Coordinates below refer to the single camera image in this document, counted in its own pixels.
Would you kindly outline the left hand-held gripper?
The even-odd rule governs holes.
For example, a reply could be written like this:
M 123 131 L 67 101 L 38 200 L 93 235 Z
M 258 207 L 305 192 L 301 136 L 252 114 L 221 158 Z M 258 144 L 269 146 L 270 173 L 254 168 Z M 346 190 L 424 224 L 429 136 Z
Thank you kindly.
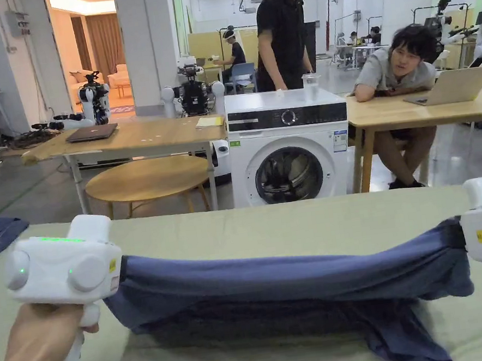
M 110 228 L 107 216 L 82 214 L 64 237 L 18 240 L 7 261 L 8 293 L 26 304 L 82 305 L 81 326 L 95 325 L 99 302 L 121 282 L 122 249 L 111 243 Z M 79 329 L 65 361 L 80 361 L 83 342 Z

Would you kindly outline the person's left hand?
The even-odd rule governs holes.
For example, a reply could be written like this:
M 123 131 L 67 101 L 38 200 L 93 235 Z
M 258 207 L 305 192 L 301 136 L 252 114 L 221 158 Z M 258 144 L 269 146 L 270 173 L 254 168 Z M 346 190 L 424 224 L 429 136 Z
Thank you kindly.
M 82 327 L 82 305 L 23 304 L 11 327 L 4 361 L 65 361 Z

